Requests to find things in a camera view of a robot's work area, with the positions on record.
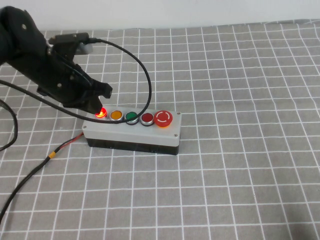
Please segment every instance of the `red wire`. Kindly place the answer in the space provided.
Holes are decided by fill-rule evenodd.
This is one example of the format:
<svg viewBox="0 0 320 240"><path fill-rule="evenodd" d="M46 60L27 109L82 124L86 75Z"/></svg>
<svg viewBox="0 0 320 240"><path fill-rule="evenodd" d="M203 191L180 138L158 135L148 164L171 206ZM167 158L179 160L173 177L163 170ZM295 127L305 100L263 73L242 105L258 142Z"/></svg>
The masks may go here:
<svg viewBox="0 0 320 240"><path fill-rule="evenodd" d="M75 139L73 139L72 141L66 143L65 145L63 145L62 147L60 147L60 149L68 146L69 144L72 144L73 142L77 141L84 133L82 132L81 134L79 134Z"/></svg>

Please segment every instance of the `emergency stop button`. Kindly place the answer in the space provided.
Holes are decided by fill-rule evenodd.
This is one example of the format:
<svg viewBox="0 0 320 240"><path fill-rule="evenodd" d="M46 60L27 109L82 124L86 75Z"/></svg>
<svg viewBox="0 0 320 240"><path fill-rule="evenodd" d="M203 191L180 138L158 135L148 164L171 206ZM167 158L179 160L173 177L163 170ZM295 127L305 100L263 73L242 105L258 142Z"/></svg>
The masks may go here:
<svg viewBox="0 0 320 240"><path fill-rule="evenodd" d="M171 112L161 110L155 113L154 115L154 123L160 128L168 127L173 120L173 116Z"/></svg>

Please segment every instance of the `push button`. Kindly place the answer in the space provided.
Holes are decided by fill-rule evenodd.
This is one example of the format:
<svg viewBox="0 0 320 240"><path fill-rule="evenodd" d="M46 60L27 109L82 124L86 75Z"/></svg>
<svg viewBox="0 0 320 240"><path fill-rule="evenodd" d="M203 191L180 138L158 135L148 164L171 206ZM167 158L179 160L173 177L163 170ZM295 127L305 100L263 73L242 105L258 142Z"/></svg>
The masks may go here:
<svg viewBox="0 0 320 240"><path fill-rule="evenodd" d="M128 112L126 115L125 115L125 119L132 119L134 117L136 117L137 114L134 112L134 111L131 111L131 112ZM137 117L136 119L132 120L132 121L127 121L126 124L128 125L135 125L139 122L139 118Z"/></svg>
<svg viewBox="0 0 320 240"><path fill-rule="evenodd" d="M102 119L104 117L107 117L107 110L103 107L103 108L101 108L100 113L95 114L95 116L98 119Z"/></svg>
<svg viewBox="0 0 320 240"><path fill-rule="evenodd" d="M149 127L154 124L154 116L151 113L145 113L140 117L141 124Z"/></svg>
<svg viewBox="0 0 320 240"><path fill-rule="evenodd" d="M168 127L173 120L173 116L171 112L161 110L155 113L154 115L154 123L160 128Z"/></svg>
<svg viewBox="0 0 320 240"><path fill-rule="evenodd" d="M122 120L124 118L124 115L122 114L121 111L115 110L110 114L110 118L113 121L119 121L119 120Z"/></svg>

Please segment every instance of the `green button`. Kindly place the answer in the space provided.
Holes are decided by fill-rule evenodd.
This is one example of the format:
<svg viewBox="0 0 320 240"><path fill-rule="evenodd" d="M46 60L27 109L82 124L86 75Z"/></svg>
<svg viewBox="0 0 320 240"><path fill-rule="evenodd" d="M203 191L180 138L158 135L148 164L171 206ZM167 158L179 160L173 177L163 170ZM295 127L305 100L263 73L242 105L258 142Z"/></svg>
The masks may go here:
<svg viewBox="0 0 320 240"><path fill-rule="evenodd" d="M125 115L125 119L133 119L134 117L136 117L137 114L134 111L128 112ZM134 125L139 121L139 118L137 117L136 119L132 120L132 121L128 121L127 124L129 125Z"/></svg>

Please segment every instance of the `grid mat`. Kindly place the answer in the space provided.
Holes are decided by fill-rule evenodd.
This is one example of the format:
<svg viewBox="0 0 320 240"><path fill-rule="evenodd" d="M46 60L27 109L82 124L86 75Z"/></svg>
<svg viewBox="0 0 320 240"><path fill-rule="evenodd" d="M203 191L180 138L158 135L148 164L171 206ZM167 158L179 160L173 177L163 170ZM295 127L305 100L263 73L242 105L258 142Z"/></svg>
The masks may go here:
<svg viewBox="0 0 320 240"><path fill-rule="evenodd" d="M90 148L82 138L17 195L1 240L319 240L318 24L88 32L145 63L152 109L182 113L179 155ZM129 56L97 44L75 60L113 87L104 104L144 106L147 81ZM37 89L7 65L0 77ZM0 153L2 206L82 121L4 86L0 97L19 122L17 142ZM13 121L3 109L0 118L4 144Z"/></svg>

